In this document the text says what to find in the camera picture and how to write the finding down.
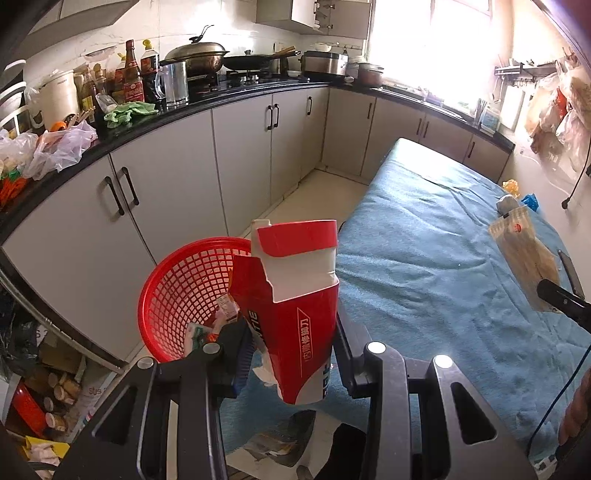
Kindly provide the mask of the person's right hand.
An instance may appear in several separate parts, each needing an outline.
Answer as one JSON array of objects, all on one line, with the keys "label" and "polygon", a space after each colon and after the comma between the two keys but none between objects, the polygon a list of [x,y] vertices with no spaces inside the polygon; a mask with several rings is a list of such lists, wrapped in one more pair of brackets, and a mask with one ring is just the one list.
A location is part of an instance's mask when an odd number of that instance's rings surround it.
[{"label": "person's right hand", "polygon": [[559,445],[576,438],[587,421],[590,411],[590,372],[587,372],[575,391],[573,400],[568,405],[558,434]]}]

